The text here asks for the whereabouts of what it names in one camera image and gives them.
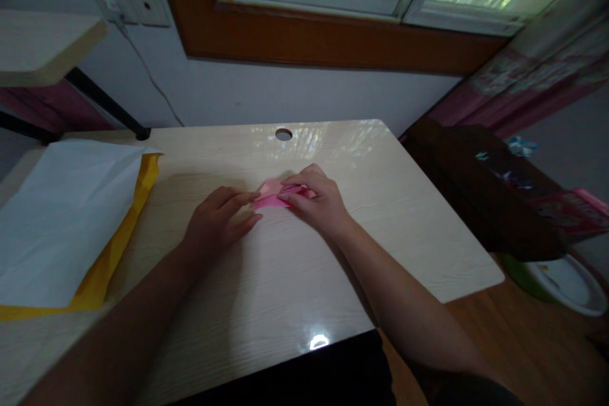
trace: electrical cord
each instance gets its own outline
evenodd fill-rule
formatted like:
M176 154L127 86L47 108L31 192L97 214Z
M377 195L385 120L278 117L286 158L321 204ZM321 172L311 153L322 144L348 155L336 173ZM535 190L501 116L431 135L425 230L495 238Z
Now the electrical cord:
M127 31L127 27L125 27L125 23L123 22L123 15L121 14L121 17L117 18L117 20L115 20L114 23L116 24L116 28L119 29L119 32L121 33L121 35L123 35L125 37L125 40L127 40L129 42L129 44L133 48L133 51L135 52L135 54L140 59L140 62L143 65L144 70L146 70L146 73L148 74L148 77L150 78L150 82L152 83L154 88L157 91L159 91L160 95L167 102L167 106L171 110L171 113L173 114L173 117L175 117L176 121L178 121L178 124L180 124L182 127L185 127L184 122L182 122L182 120L180 119L180 117L176 113L175 109L173 108L173 105L171 105L171 102L169 101L169 98L167 98L167 95L165 95L165 92L163 92L163 90L159 87L157 82L152 77L152 73L150 73L150 69L148 68L148 65L146 64L146 61L144 60L144 58L141 56L140 52L138 51L138 48L135 46L135 43L131 40L131 37L129 36L129 32Z

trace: person's left hand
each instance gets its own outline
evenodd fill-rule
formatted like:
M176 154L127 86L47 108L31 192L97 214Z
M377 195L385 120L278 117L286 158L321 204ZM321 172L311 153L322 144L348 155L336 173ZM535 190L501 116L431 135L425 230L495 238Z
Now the person's left hand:
M205 263L209 257L221 254L247 235L262 218L262 214L252 214L241 223L230 222L239 209L259 196L259 192L244 192L234 187L215 189L195 209L177 250L191 265Z

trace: pink origami paper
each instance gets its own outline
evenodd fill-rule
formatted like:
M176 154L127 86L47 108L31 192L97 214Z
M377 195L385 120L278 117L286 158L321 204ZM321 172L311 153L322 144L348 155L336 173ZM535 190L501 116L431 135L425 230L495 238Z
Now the pink origami paper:
M310 190L303 185L291 185L286 187L283 191L281 190L282 187L283 185L280 180L267 179L260 189L260 197L252 203L252 209L257 211L265 206L289 207L290 203L277 198L277 195L280 193L298 193L306 198L315 196L313 190Z

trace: black metal frame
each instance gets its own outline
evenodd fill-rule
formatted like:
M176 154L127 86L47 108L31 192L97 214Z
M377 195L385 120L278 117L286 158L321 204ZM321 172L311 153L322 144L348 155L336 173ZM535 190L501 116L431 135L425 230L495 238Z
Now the black metal frame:
M0 128L12 130L30 138L39 140L42 144L47 145L59 141L62 137L61 133L49 132L43 128L37 127L29 122L22 121L18 117L0 112Z
M117 121L135 133L137 140L143 141L150 137L150 128L143 127L79 68L74 67L65 78ZM62 137L62 133L49 132L4 112L0 113L0 128L35 138L45 145L58 141Z

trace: wooden floor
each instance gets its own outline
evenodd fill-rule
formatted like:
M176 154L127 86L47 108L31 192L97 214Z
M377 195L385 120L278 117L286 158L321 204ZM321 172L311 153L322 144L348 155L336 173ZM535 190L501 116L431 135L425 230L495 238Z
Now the wooden floor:
M608 405L609 363L584 336L609 327L503 284L453 301L450 312L527 405ZM384 335L398 405L426 405L416 380Z

